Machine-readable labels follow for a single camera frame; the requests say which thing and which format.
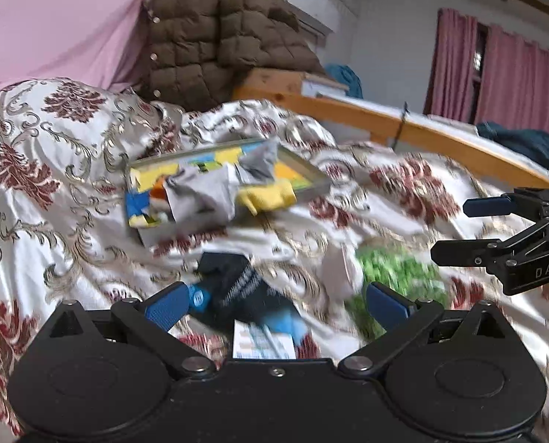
wooden bed frame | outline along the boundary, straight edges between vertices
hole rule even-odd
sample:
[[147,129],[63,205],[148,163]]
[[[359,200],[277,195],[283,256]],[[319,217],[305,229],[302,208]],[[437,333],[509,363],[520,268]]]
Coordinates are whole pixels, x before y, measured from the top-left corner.
[[445,155],[459,162],[478,178],[494,178],[512,187],[549,188],[549,177],[521,162],[491,152],[456,135],[424,128],[401,119],[350,103],[301,94],[304,81],[329,82],[320,76],[269,69],[253,70],[234,91],[234,100],[265,99],[277,106],[319,121],[333,121],[366,130],[371,141],[386,145],[396,138],[424,151]]

brown quilted blanket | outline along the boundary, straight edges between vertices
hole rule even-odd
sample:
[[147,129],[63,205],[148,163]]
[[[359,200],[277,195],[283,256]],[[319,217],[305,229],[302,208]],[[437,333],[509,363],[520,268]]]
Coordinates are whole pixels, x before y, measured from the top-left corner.
[[324,74],[284,0],[149,0],[140,94],[186,110],[231,99],[253,67]]

floral bedspread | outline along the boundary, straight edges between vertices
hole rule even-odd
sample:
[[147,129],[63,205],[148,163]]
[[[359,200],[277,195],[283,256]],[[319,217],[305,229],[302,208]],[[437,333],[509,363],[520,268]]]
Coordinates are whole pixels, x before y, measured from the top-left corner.
[[[151,251],[141,245],[123,209],[127,160],[259,135],[278,137],[325,171],[330,195]],[[268,102],[183,115],[66,79],[7,88],[0,93],[0,442],[21,433],[6,397],[8,377],[63,299],[98,309],[146,298],[174,281],[194,281],[205,250],[241,252],[308,322],[299,356],[338,360],[361,345],[342,302],[362,285],[356,248],[396,245],[428,262],[439,238],[509,237],[526,222],[469,220],[461,212],[466,199],[499,193],[437,155],[336,145],[314,120]],[[333,280],[321,269],[332,250],[345,261]],[[441,269],[441,278],[455,308],[497,301],[549,384],[549,305],[540,291],[505,297],[478,269]],[[216,360],[225,354],[223,339],[194,320],[174,333]],[[549,438],[549,397],[540,432]]]

pink fabric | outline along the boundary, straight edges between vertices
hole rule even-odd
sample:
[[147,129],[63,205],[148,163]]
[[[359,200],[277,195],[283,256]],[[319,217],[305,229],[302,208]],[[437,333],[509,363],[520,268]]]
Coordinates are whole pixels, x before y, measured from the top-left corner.
[[450,8],[439,11],[435,69],[430,112],[467,121],[472,101],[472,77],[478,20]]
[[0,0],[0,90],[65,76],[105,90],[134,83],[142,0]]
[[491,26],[475,120],[549,133],[549,51]]

screw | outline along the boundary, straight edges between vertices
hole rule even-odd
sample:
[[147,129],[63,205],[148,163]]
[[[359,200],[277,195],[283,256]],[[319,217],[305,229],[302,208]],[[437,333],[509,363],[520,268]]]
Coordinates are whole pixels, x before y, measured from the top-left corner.
[[271,368],[269,369],[269,373],[271,376],[276,376],[277,378],[281,378],[284,376],[284,369],[282,368]]
[[200,373],[211,368],[211,361],[204,356],[191,356],[182,361],[182,368],[191,373]]
[[351,371],[367,371],[373,362],[366,356],[349,356],[344,360],[344,366]]

